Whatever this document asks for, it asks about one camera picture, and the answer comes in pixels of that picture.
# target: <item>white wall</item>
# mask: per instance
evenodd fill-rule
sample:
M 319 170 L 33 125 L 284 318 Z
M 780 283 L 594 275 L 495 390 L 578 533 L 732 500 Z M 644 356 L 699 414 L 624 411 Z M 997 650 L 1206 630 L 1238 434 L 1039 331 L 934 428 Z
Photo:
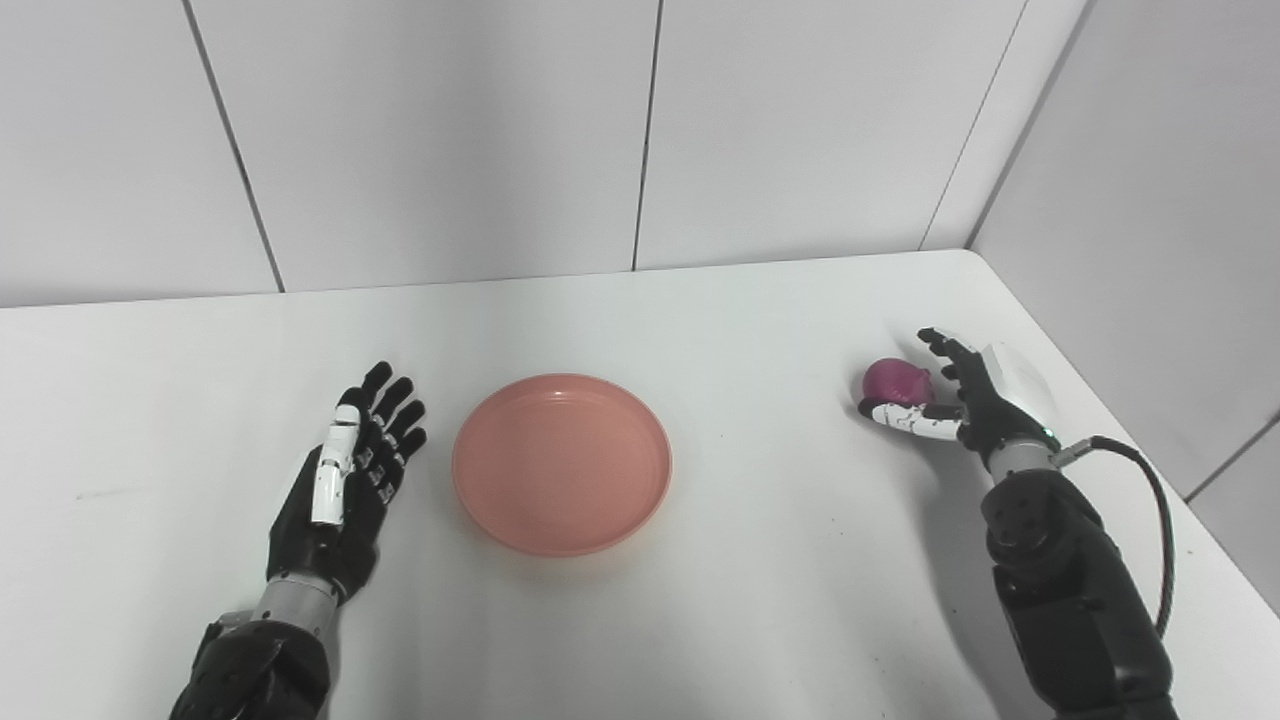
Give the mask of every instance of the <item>white wall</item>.
M 1082 1 L 191 5 L 315 290 L 959 246 Z M 0 305 L 271 291 L 183 3 L 0 13 Z
M 974 246 L 1184 495 L 1280 409 L 1276 37 L 1275 3 L 1097 3 Z M 1192 507 L 1280 607 L 1274 445 Z
M 182 4 L 0 5 L 0 306 L 274 291 Z
M 920 247 L 1023 8 L 668 3 L 640 266 Z M 1037 3 L 1032 14 L 1052 22 L 1021 28 L 1037 36 L 1036 51 L 1004 69 L 1037 70 L 1001 86 L 992 104 L 988 122 L 1006 140 L 978 151 L 991 158 L 991 177 L 955 186 L 980 186 L 974 214 L 1078 12 L 1078 3 Z

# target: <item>pink plate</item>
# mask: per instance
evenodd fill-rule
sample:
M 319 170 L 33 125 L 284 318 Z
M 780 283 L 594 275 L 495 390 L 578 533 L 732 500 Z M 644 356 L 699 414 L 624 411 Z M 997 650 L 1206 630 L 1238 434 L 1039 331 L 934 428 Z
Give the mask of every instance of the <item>pink plate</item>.
M 671 446 L 634 395 L 586 375 L 538 375 L 489 396 L 453 443 L 453 487 L 498 542 L 531 555 L 618 543 L 667 492 Z

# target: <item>black cable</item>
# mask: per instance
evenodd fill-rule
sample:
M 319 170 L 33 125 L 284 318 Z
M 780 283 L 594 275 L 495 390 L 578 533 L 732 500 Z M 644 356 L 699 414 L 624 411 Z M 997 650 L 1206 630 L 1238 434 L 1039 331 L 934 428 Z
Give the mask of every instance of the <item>black cable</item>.
M 1160 544 L 1165 555 L 1164 578 L 1160 580 L 1160 610 L 1156 612 L 1156 634 L 1164 638 L 1165 628 L 1169 626 L 1169 614 L 1174 610 L 1174 520 L 1169 514 L 1165 487 L 1160 483 L 1156 470 L 1135 448 L 1102 436 L 1091 437 L 1089 447 L 1115 452 L 1137 462 L 1142 468 L 1142 473 L 1147 475 L 1147 482 L 1151 483 L 1151 492 L 1156 496 L 1156 509 L 1160 512 Z

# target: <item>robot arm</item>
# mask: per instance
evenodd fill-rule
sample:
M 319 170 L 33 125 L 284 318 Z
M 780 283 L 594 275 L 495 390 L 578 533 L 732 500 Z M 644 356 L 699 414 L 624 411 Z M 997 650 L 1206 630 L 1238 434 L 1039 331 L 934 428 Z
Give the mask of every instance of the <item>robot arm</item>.
M 1062 450 L 1037 419 L 1051 407 L 1047 388 L 1010 350 L 975 352 L 933 328 L 919 338 L 951 361 L 942 374 L 960 383 L 963 407 L 941 437 L 977 452 L 996 480 L 982 501 L 987 550 L 997 597 L 1037 693 L 1060 720 L 1176 720 L 1169 697 L 1172 669 L 1158 628 L 1102 518 L 1060 471 L 1093 446 Z M 882 424 L 928 434 L 919 432 L 919 420 L 909 427 L 886 421 L 895 415 L 881 410 L 881 398 L 865 398 L 859 407 Z M 893 413 L 923 416 L 925 407 Z M 1171 543 L 1167 525 L 1162 529 Z M 1167 591 L 1161 621 L 1166 618 Z
M 426 442 L 407 378 L 371 409 L 392 368 L 343 393 L 270 532 L 266 588 L 253 610 L 210 624 L 170 720 L 311 720 L 330 689 L 325 638 L 338 607 L 372 574 L 376 538 L 408 459 Z

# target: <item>white table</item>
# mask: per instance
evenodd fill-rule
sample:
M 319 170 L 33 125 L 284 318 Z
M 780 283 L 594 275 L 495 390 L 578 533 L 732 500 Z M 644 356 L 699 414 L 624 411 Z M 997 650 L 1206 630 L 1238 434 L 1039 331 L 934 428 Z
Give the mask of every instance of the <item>white table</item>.
M 991 589 L 977 460 L 851 416 L 869 363 L 932 361 L 929 324 L 1018 347 L 1064 438 L 1125 437 L 961 251 L 0 311 L 0 708 L 165 716 L 204 624 L 261 591 L 334 400 L 387 357 L 431 443 L 342 614 L 333 719 L 1044 717 Z M 452 493 L 470 409 L 544 372 L 622 384 L 671 437 L 663 507 L 594 556 L 507 551 Z M 1152 601 L 1140 474 L 1097 456 L 1070 477 Z M 1174 505 L 1181 716 L 1263 716 L 1280 620 Z

